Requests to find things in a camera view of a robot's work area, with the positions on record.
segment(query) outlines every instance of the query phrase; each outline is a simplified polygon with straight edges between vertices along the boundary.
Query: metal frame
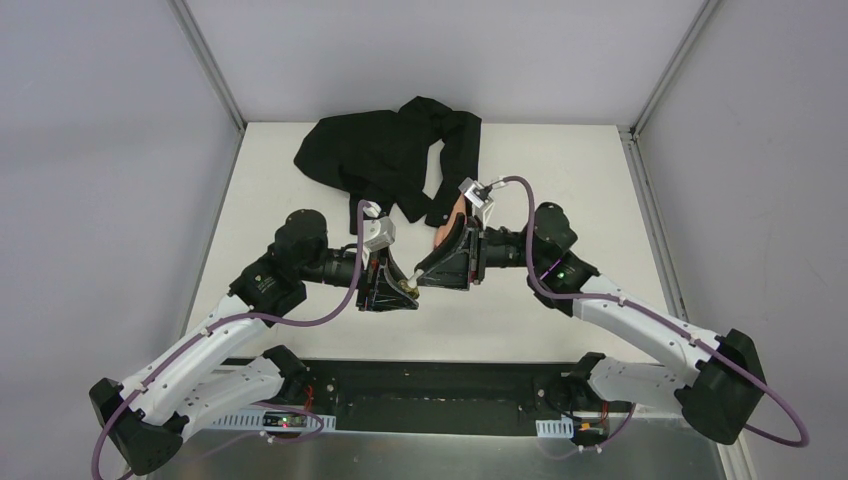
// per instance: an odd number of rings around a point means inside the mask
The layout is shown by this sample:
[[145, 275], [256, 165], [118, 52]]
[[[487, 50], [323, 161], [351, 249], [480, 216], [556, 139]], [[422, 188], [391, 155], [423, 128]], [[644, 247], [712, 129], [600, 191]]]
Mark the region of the metal frame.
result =
[[[662, 214], [651, 186], [650, 174], [640, 153], [639, 137], [648, 125], [660, 101], [673, 84], [674, 79], [677, 77], [683, 63], [696, 45], [705, 26], [723, 3], [723, 0], [704, 0], [686, 34], [681, 39], [681, 42], [675, 50], [671, 60], [663, 70], [657, 85], [651, 92], [651, 95], [640, 112], [637, 120], [633, 123], [633, 125], [619, 127], [622, 145], [630, 168], [640, 210], [642, 211], [645, 228], [650, 233], [649, 242], [656, 261], [657, 271], [660, 274], [660, 283], [663, 288], [663, 293], [665, 294], [667, 307], [669, 309], [669, 313], [681, 319], [688, 318], [688, 315], [680, 285], [678, 283], [677, 273], [669, 252]], [[208, 240], [203, 245], [203, 261], [198, 272], [197, 282], [195, 284], [194, 292], [192, 293], [191, 301], [189, 302], [179, 331], [180, 336], [182, 336], [185, 333], [189, 316], [194, 306], [197, 290], [200, 286], [200, 278], [206, 266], [214, 233], [218, 226], [221, 211], [223, 210], [226, 193], [229, 189], [233, 172], [235, 170], [236, 160], [244, 140], [247, 122], [244, 119], [217, 62], [215, 61], [214, 56], [210, 52], [209, 46], [206, 43], [206, 40], [204, 39], [186, 1], [168, 0], [168, 4], [173, 10], [174, 16], [186, 35], [186, 39], [191, 45], [198, 62], [201, 64], [201, 67], [206, 73], [210, 84], [218, 95], [222, 105], [227, 110], [239, 133], [239, 139], [233, 154], [230, 172], [221, 191], [221, 201], [215, 214], [212, 230], [209, 233]], [[729, 480], [757, 478], [747, 443], [743, 435], [740, 435], [739, 441], [732, 446], [717, 445], [717, 447], [725, 468], [725, 474]]]
[[209, 50], [206, 39], [203, 38], [200, 27], [197, 26], [197, 21], [194, 19], [191, 9], [185, 0], [168, 0], [168, 4], [171, 6], [177, 22], [179, 22], [180, 28], [182, 28], [186, 36], [186, 40], [191, 45], [197, 61], [209, 78], [209, 83], [212, 84], [212, 88], [215, 89], [215, 93], [218, 95], [224, 108], [227, 109], [227, 113], [230, 115], [230, 119], [232, 119], [236, 129], [241, 135], [244, 135], [247, 122], [238, 108], [238, 104], [233, 97], [233, 92], [230, 91], [230, 87], [227, 86], [227, 82], [224, 80], [224, 75], [218, 67], [218, 62], [215, 61], [215, 57], [212, 56], [212, 52]]
[[680, 45], [677, 46], [677, 50], [675, 50], [674, 54], [671, 56], [671, 61], [668, 62], [668, 65], [666, 65], [662, 75], [660, 75], [659, 82], [657, 82], [657, 85], [648, 97], [648, 103], [645, 104], [645, 107], [642, 109], [642, 112], [639, 113], [639, 117], [633, 124], [633, 128], [630, 130], [635, 139], [639, 139], [639, 135], [642, 133], [642, 130], [645, 129], [645, 125], [648, 124], [648, 121], [651, 119], [651, 115], [653, 115], [654, 111], [656, 111], [660, 100], [662, 100], [665, 96], [669, 86], [680, 71], [680, 66], [686, 60], [686, 57], [689, 56], [692, 48], [697, 43], [701, 32], [707, 25], [707, 22], [709, 22], [713, 13], [715, 13], [716, 9], [723, 3], [724, 0], [704, 0], [700, 10], [698, 10], [698, 13], [695, 15], [695, 19], [692, 20], [686, 34], [683, 35], [683, 40], [680, 41]]
[[194, 289], [191, 292], [191, 300], [189, 300], [186, 310], [183, 312], [182, 321], [177, 329], [176, 335], [174, 336], [173, 340], [175, 342], [182, 338], [183, 335], [185, 335], [186, 330], [188, 330], [188, 322], [191, 320], [191, 312], [194, 310], [194, 302], [197, 300], [197, 292], [200, 290], [200, 279], [203, 278], [203, 271], [206, 269], [206, 261], [209, 260], [209, 251], [212, 249], [212, 240], [215, 238], [215, 231], [218, 229], [218, 222], [221, 220], [221, 212], [224, 210], [224, 202], [227, 200], [227, 191], [230, 189], [230, 182], [232, 182], [233, 173], [236, 170], [236, 161], [238, 160], [239, 153], [241, 152], [241, 145], [244, 143], [244, 135], [244, 130], [240, 130], [238, 132], [238, 140], [236, 141], [235, 148], [233, 149], [233, 159], [230, 163], [230, 172], [227, 174], [227, 180], [224, 182], [221, 189], [221, 200], [218, 203], [218, 208], [215, 209], [215, 219], [212, 222], [212, 229], [209, 231], [209, 235], [206, 237], [206, 241], [201, 247], [203, 250], [203, 260], [200, 262], [200, 269], [197, 271], [197, 279], [194, 282]]
[[642, 161], [642, 155], [639, 152], [639, 145], [633, 139], [630, 131], [619, 130], [619, 133], [621, 135], [621, 144], [624, 147], [624, 156], [627, 159], [627, 166], [630, 167], [630, 177], [636, 189], [636, 199], [642, 211], [642, 220], [645, 222], [645, 229], [649, 234], [648, 242], [651, 244], [651, 250], [654, 253], [654, 261], [657, 264], [657, 272], [660, 275], [660, 285], [663, 289], [668, 313], [677, 318], [686, 319], [688, 318], [686, 307], [683, 303], [680, 284], [677, 282], [677, 273], [671, 261], [671, 252], [668, 249], [668, 242], [666, 241], [662, 215], [660, 214], [659, 204], [657, 203], [656, 196], [654, 196], [654, 191], [651, 188], [651, 181], [645, 169], [645, 164]]

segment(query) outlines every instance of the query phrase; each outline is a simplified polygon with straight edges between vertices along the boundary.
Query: red wire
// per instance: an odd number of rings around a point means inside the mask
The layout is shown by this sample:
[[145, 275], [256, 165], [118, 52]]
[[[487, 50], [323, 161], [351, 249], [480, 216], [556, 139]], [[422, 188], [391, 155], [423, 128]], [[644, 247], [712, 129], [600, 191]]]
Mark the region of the red wire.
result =
[[309, 385], [303, 391], [306, 392], [306, 403], [303, 405], [303, 409], [308, 412], [312, 407], [312, 394], [315, 393], [315, 390], [312, 389], [312, 385]]

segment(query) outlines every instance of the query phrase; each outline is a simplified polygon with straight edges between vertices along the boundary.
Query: black jacket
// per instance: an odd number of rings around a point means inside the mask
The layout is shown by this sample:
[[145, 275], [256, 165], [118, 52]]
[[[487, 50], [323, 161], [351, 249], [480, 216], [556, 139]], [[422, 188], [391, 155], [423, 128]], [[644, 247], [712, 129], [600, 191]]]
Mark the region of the black jacket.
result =
[[[441, 103], [416, 97], [398, 110], [328, 117], [303, 140], [294, 163], [307, 177], [350, 193], [350, 232], [356, 204], [375, 201], [384, 212], [397, 203], [410, 222], [444, 225], [459, 197], [459, 184], [477, 178], [481, 120]], [[427, 150], [437, 140], [442, 184], [435, 198], [424, 194]]]

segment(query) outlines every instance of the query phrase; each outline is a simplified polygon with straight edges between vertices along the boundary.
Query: shirt sleeve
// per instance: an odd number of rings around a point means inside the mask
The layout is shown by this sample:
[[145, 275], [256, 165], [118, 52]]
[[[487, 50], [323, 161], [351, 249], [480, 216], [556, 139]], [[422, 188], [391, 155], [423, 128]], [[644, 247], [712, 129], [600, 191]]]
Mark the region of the shirt sleeve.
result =
[[445, 144], [439, 158], [442, 183], [424, 220], [427, 225], [440, 227], [447, 223], [459, 198], [459, 184], [469, 177], [477, 179], [482, 120], [473, 113], [454, 111], [424, 97], [416, 97], [398, 113], [426, 115], [432, 127], [431, 144], [439, 139]]

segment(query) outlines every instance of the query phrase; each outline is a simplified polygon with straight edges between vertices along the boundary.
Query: cable clip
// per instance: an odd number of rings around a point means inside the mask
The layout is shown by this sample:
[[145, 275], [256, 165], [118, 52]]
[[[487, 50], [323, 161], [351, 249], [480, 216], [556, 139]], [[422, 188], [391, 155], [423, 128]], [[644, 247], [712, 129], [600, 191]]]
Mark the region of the cable clip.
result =
[[144, 386], [141, 382], [135, 382], [132, 385], [124, 385], [125, 387], [129, 387], [131, 390], [138, 390], [141, 393], [147, 393], [147, 387]]
[[695, 342], [698, 342], [700, 340], [701, 340], [701, 336], [698, 335], [697, 333], [694, 333], [694, 332], [689, 333], [689, 345], [696, 347], [697, 345], [695, 344]]
[[381, 208], [377, 202], [368, 201], [368, 206], [363, 209], [366, 215], [371, 218], [377, 218], [380, 216]]
[[504, 178], [506, 178], [506, 177], [504, 177], [503, 175], [498, 176], [497, 180], [495, 180], [494, 182], [489, 184], [489, 188], [491, 188], [492, 190], [497, 190], [499, 188], [505, 187], [506, 182], [503, 181]]

